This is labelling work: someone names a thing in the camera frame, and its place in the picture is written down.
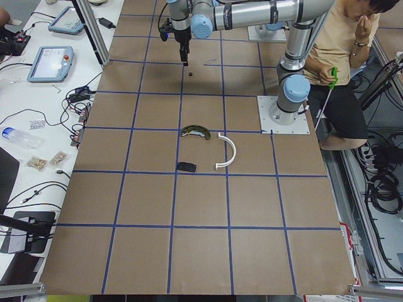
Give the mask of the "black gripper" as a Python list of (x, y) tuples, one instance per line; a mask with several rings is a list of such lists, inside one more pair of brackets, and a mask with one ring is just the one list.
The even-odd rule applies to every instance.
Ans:
[(190, 52), (191, 29), (176, 30), (174, 32), (175, 40), (180, 44), (179, 54), (181, 64), (188, 65), (188, 54)]

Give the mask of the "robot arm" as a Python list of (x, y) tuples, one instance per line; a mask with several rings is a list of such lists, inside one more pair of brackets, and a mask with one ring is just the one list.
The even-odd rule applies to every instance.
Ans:
[(160, 28), (162, 40), (172, 33), (180, 44), (183, 65), (188, 65), (192, 37), (208, 38), (212, 32), (234, 28), (291, 23), (285, 53), (278, 64), (278, 80), (285, 86), (289, 78), (301, 74), (315, 21), (331, 3), (317, 1), (167, 1), (169, 17)]

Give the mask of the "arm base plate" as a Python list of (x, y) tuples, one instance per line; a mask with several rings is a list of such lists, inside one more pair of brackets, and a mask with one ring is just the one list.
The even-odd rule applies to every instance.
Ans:
[(249, 26), (248, 37), (251, 42), (285, 43), (287, 41), (284, 26), (268, 28), (268, 25)]
[(278, 96), (257, 96), (262, 134), (309, 135), (309, 125), (303, 104), (294, 113), (284, 113), (277, 107)]

